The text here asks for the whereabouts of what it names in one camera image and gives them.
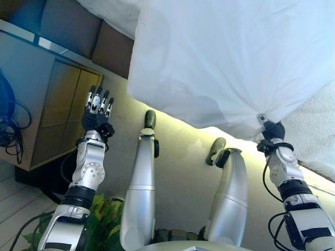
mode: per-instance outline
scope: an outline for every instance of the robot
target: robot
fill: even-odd
[[[103,160],[107,139],[114,134],[108,123],[113,98],[101,97],[99,87],[88,93],[82,126],[86,131],[77,141],[77,166],[72,183],[57,206],[38,245],[38,251],[81,251],[85,246],[93,196],[104,180]],[[264,152],[270,178],[281,194],[285,213],[283,224],[294,247],[306,251],[335,250],[335,225],[313,195],[297,167],[293,147],[284,142],[282,124],[259,116],[264,140],[258,150]],[[225,140],[217,139],[206,159],[208,165],[222,168],[222,177],[213,199],[210,217],[198,241],[170,241],[152,244],[155,225],[154,158],[159,143],[154,135],[155,113],[147,111],[139,135],[135,164],[121,218],[120,242],[127,251],[146,250],[247,250],[240,247],[248,208],[247,172],[241,151],[224,149]]]

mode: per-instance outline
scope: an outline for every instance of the robot finger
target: robot finger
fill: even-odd
[[[101,94],[101,91],[103,90],[102,86],[100,85],[94,98],[93,98],[93,101],[92,101],[92,106],[90,108],[90,113],[93,113],[93,114],[97,114],[98,111],[99,111],[99,107],[100,107],[100,94]]]
[[[105,117],[109,118],[110,116],[110,111],[111,111],[111,107],[113,106],[113,102],[114,102],[114,98],[110,98],[109,102],[108,102],[108,106],[105,112]]]
[[[100,105],[100,108],[99,108],[99,113],[100,114],[104,114],[105,106],[106,106],[106,100],[107,100],[108,95],[109,95],[109,91],[105,91],[103,100],[101,101],[101,105]]]
[[[87,94],[85,107],[88,107],[89,109],[91,108],[91,105],[92,105],[92,100],[93,100],[93,93],[94,93],[94,90],[95,90],[95,86],[92,85],[92,86],[90,87],[90,90],[88,91],[88,94]]]

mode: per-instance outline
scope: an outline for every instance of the cabinet door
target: cabinet door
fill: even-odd
[[[35,142],[33,165],[58,155],[80,71],[65,63],[54,62]]]
[[[81,70],[78,84],[73,96],[69,119],[65,127],[63,140],[59,153],[66,152],[75,147],[75,142],[82,136],[81,116],[84,112],[84,105],[87,93],[92,85],[98,85],[100,76],[94,73]]]

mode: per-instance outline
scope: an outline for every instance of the wall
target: wall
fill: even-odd
[[[104,88],[109,89],[115,98],[109,122],[113,124],[116,133],[108,142],[110,150],[104,161],[106,178],[99,191],[108,196],[124,196],[132,171],[138,134],[149,108],[127,95],[125,79],[71,52],[66,56],[105,74]],[[243,151],[247,166],[249,207],[242,246],[252,250],[275,250],[267,231],[267,222],[271,216],[284,209],[263,187],[265,158],[257,152],[254,143],[236,140],[215,128],[197,130],[158,111],[155,135],[160,141],[160,156],[155,160],[157,228],[198,232],[206,224],[221,170],[207,166],[205,158],[213,141],[222,136],[227,140],[226,147],[236,147]],[[309,184],[319,187],[311,189],[335,219],[335,184],[304,168],[302,170]],[[266,182],[277,194],[268,175]],[[273,223],[275,227],[278,224],[279,220]],[[279,240],[292,248],[284,229],[279,234]]]

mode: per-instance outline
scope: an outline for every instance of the dark cushion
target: dark cushion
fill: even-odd
[[[75,0],[47,0],[40,35],[91,58],[100,26],[101,19]]]
[[[103,22],[92,61],[124,78],[128,78],[133,44],[132,39]]]
[[[0,0],[0,18],[38,33],[46,0]]]

